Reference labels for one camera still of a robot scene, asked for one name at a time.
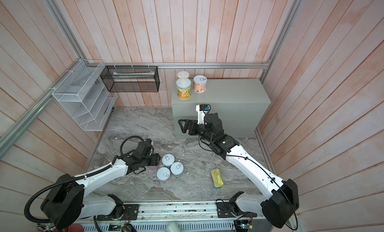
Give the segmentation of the silver can pull tab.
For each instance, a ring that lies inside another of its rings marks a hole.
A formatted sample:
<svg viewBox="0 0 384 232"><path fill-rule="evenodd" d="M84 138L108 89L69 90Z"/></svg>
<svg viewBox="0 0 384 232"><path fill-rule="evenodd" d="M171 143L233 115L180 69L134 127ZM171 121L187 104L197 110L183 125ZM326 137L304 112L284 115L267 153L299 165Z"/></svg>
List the silver can pull tab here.
<svg viewBox="0 0 384 232"><path fill-rule="evenodd" d="M166 154L162 157L162 164L167 168L170 168L174 162L175 157L172 154Z"/></svg>

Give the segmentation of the pink can white lid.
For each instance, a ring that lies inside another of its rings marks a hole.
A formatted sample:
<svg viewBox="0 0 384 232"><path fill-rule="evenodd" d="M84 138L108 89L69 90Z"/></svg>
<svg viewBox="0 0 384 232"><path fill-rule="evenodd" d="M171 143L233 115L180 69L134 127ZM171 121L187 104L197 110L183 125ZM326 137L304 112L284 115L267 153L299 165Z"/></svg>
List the pink can white lid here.
<svg viewBox="0 0 384 232"><path fill-rule="evenodd" d="M162 167L157 171L157 178L161 183L167 183L171 178L171 171L167 167Z"/></svg>

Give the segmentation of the tall can green label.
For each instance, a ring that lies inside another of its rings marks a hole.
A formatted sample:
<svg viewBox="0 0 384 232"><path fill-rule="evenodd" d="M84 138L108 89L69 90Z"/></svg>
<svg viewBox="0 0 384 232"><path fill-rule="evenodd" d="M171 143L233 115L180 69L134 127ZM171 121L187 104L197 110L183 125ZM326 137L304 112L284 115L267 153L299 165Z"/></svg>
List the tall can green label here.
<svg viewBox="0 0 384 232"><path fill-rule="evenodd" d="M181 100L187 100L191 96L191 81L187 78L180 78L176 81L177 96Z"/></svg>

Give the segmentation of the orange can pull tab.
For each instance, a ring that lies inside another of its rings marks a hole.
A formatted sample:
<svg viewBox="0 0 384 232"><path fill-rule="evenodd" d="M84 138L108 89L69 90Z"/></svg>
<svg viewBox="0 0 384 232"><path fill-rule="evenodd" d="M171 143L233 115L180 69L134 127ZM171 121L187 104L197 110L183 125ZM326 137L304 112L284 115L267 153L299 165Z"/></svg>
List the orange can pull tab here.
<svg viewBox="0 0 384 232"><path fill-rule="evenodd" d="M205 76L195 76L194 79L194 91L196 93L203 93L207 87L208 79Z"/></svg>

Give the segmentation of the yellow can white lid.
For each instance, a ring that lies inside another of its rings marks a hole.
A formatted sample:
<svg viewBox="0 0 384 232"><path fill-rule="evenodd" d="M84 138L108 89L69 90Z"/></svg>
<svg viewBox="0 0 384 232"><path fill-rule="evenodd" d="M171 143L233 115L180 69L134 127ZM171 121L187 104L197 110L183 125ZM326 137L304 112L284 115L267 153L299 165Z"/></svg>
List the yellow can white lid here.
<svg viewBox="0 0 384 232"><path fill-rule="evenodd" d="M177 73L177 78L178 79L189 79L190 74L187 71L180 71Z"/></svg>

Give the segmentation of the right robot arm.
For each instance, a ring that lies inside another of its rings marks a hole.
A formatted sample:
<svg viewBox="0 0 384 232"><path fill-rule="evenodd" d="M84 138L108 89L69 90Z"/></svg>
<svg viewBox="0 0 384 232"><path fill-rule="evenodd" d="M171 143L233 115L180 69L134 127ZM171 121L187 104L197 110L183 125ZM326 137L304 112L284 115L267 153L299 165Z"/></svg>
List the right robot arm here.
<svg viewBox="0 0 384 232"><path fill-rule="evenodd" d="M232 204L240 212L263 215L270 224L281 229L299 208L297 184L283 180L262 166L233 137L224 132L218 114L203 114L197 120L180 119L184 134L198 136L218 156L243 172L261 191L260 196L240 193Z"/></svg>

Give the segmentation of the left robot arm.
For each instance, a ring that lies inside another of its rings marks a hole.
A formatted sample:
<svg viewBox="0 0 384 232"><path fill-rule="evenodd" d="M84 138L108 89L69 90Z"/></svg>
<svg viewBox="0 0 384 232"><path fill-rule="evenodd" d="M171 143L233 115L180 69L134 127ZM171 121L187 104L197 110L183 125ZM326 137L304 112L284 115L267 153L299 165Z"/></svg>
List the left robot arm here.
<svg viewBox="0 0 384 232"><path fill-rule="evenodd" d="M75 221L106 216L112 220L121 219L125 215L122 200L114 194L102 198L90 198L89 194L99 187L131 173L138 175L148 167L160 164L161 156L155 153L151 139L140 139L138 146L127 153L120 153L105 166L82 175L65 174L27 201L24 215L27 220L37 224L52 223L57 230L63 230ZM46 219L34 217L30 208L35 199L47 193L41 204L41 211Z"/></svg>

